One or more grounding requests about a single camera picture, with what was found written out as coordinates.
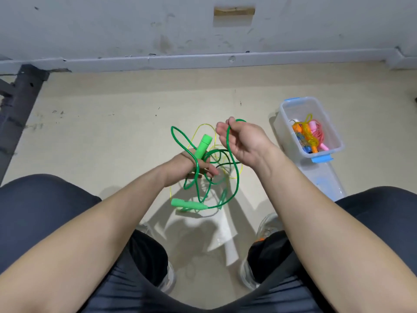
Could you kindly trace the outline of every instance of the shoe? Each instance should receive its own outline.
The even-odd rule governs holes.
[[[138,226],[136,226],[136,229],[154,238],[154,236],[152,235],[152,229],[147,223],[139,224]],[[162,280],[161,284],[158,286],[158,289],[166,294],[169,294],[172,291],[172,289],[174,289],[176,281],[177,278],[175,275],[174,267],[170,262],[168,262],[168,273]]]
[[[282,226],[278,215],[276,213],[268,214],[259,225],[255,242],[263,241],[273,233],[282,231],[283,229],[284,227]],[[239,276],[242,280],[242,283],[250,290],[253,291],[259,286],[259,283],[257,283],[253,277],[252,269],[249,266],[247,258],[242,262],[242,265],[240,266]]]

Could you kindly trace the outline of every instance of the wooden block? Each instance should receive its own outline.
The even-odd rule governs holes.
[[[228,8],[214,8],[214,16],[237,16],[237,15],[254,15],[254,7],[228,7]]]

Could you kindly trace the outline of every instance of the storage bin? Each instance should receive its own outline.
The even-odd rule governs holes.
[[[318,153],[307,153],[292,129],[293,121],[304,122],[309,114],[313,119],[321,123],[324,133],[323,143],[329,148],[328,151]],[[303,158],[310,158],[314,163],[323,163],[332,160],[331,154],[339,152],[344,148],[344,144],[320,102],[314,97],[291,98],[284,100],[279,107],[279,112],[274,121],[274,128],[278,135],[279,143],[284,148],[284,152],[294,162]]]

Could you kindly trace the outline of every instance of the dark pants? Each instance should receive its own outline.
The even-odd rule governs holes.
[[[19,178],[0,188],[0,273],[29,248],[101,199],[51,175]],[[417,272],[417,195],[379,187],[337,202],[385,241]],[[292,248],[284,233],[253,244],[248,261],[262,282]],[[110,272],[81,312],[202,312],[163,294],[163,247],[135,231]],[[301,268],[264,294],[253,292],[215,312],[321,312],[331,310]]]

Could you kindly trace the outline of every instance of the green jump rope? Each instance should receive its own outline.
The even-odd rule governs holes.
[[[238,121],[245,122],[245,120],[242,120],[242,119],[237,119],[236,121],[237,122]],[[194,154],[191,153],[183,144],[181,144],[181,142],[175,136],[174,130],[180,132],[181,135],[185,137],[185,139],[189,142],[189,144],[195,149]],[[227,127],[227,134],[226,134],[227,149],[213,149],[209,152],[206,152],[206,150],[207,150],[208,146],[210,145],[211,141],[213,140],[213,138],[211,136],[207,135],[207,134],[205,134],[203,136],[203,138],[201,139],[201,142],[200,142],[198,147],[195,147],[195,145],[190,141],[190,139],[179,128],[176,128],[175,126],[171,126],[171,134],[172,134],[172,137],[174,138],[174,140],[177,142],[177,144],[179,146],[181,146],[181,148],[183,150],[185,150],[195,161],[194,180],[187,184],[188,179],[186,178],[183,188],[184,188],[184,190],[187,190],[187,189],[190,189],[195,184],[195,188],[197,190],[197,197],[199,199],[198,202],[194,202],[194,201],[185,201],[185,200],[173,198],[171,200],[171,205],[175,206],[180,211],[190,211],[190,210],[200,211],[200,210],[214,209],[214,208],[221,209],[223,205],[225,205],[226,203],[228,203],[230,200],[232,200],[234,198],[234,196],[236,195],[236,193],[239,189],[239,172],[238,172],[237,164],[240,163],[240,162],[235,161],[235,159],[233,157],[233,154],[232,154],[232,151],[230,150],[230,146],[229,146],[230,126]],[[232,165],[234,166],[234,168],[237,172],[236,189],[235,189],[235,192],[232,194],[232,196],[230,196],[230,198],[228,198],[226,200],[226,196],[227,196],[227,187],[226,187],[226,189],[223,190],[222,195],[220,196],[220,201],[218,202],[218,204],[214,205],[214,206],[207,206],[207,205],[204,204],[204,201],[206,200],[206,198],[208,196],[208,193],[210,192],[211,185],[220,184],[226,178],[223,178],[223,180],[216,183],[216,182],[212,181],[212,178],[207,177],[207,173],[205,173],[204,176],[206,177],[206,180],[209,182],[208,183],[209,185],[207,187],[206,194],[203,196],[203,198],[201,198],[200,197],[199,185],[197,183],[197,180],[198,180],[198,177],[199,177],[199,172],[200,172],[200,166],[199,166],[198,159],[202,159],[203,161],[206,161],[209,157],[211,157],[211,155],[213,155],[215,153],[219,153],[218,160],[211,161],[210,163],[217,163],[218,165],[216,166],[216,168],[219,168],[219,167],[224,166],[224,165],[229,165],[230,167],[232,167]],[[222,155],[226,156],[227,162],[220,163]]]

